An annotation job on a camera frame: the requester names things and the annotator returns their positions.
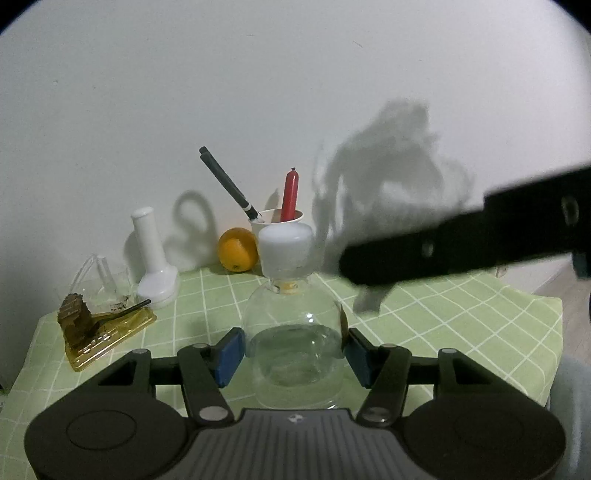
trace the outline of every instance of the clear glass bottle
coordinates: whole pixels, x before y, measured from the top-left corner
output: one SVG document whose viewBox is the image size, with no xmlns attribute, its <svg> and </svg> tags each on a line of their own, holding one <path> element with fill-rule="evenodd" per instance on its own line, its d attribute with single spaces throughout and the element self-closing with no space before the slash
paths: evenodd
<svg viewBox="0 0 591 480">
<path fill-rule="evenodd" d="M 340 306 L 306 275 L 312 231 L 302 223 L 261 230 L 270 278 L 242 318 L 256 398 L 265 408 L 333 408 L 343 382 Z"/>
</svg>

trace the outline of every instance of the bottle neck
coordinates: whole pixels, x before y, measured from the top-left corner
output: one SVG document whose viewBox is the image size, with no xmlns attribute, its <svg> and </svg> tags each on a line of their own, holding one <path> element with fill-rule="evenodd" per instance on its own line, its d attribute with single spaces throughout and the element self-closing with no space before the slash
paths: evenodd
<svg viewBox="0 0 591 480">
<path fill-rule="evenodd" d="M 309 285 L 308 278 L 291 278 L 287 279 L 278 279 L 278 278 L 271 278 L 269 280 L 268 286 L 271 290 L 275 293 L 281 293 L 286 295 L 291 295 L 294 293 L 301 292 Z"/>
</svg>

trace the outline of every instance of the orange fruit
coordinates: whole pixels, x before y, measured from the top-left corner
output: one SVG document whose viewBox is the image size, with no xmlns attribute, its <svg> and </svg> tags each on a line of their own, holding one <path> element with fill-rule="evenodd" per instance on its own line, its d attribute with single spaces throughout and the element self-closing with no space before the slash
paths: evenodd
<svg viewBox="0 0 591 480">
<path fill-rule="evenodd" d="M 231 272 L 250 270 L 258 261 L 254 234 L 245 228 L 230 228 L 217 242 L 217 257 Z"/>
</svg>

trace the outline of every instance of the green tablecloth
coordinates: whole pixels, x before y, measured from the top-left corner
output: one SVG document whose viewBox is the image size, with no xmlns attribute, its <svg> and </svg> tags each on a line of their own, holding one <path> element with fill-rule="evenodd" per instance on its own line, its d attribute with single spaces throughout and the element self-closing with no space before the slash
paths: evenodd
<svg viewBox="0 0 591 480">
<path fill-rule="evenodd" d="M 379 314 L 356 316 L 350 307 L 356 288 L 339 278 L 313 275 L 345 306 L 349 326 L 371 342 L 396 343 L 419 356 L 436 356 L 453 347 L 544 404 L 562 352 L 562 303 L 504 285 L 487 273 L 473 273 L 397 286 Z M 0 412 L 0 479 L 33 479 L 22 441 L 33 417 L 83 381 L 134 348 L 146 347 L 152 357 L 174 355 L 197 342 L 215 343 L 239 326 L 250 294 L 265 279 L 254 273 L 228 274 L 220 266 L 184 273 L 178 299 L 157 310 L 158 320 L 118 345 L 80 373 L 65 355 L 56 314 L 42 317 L 25 365 Z M 249 369 L 243 362 L 223 389 L 232 410 L 258 406 Z M 350 370 L 340 405 L 355 412 L 366 391 Z M 157 397 L 186 413 L 179 387 L 157 388 Z M 432 397 L 432 388 L 409 388 L 405 413 Z"/>
</svg>

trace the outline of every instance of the floor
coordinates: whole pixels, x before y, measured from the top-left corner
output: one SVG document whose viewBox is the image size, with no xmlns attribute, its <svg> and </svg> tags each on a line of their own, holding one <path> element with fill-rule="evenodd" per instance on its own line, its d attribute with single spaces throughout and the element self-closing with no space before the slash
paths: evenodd
<svg viewBox="0 0 591 480">
<path fill-rule="evenodd" d="M 591 280 L 577 280 L 567 265 L 535 293 L 562 299 L 564 352 L 591 365 L 590 292 Z"/>
</svg>

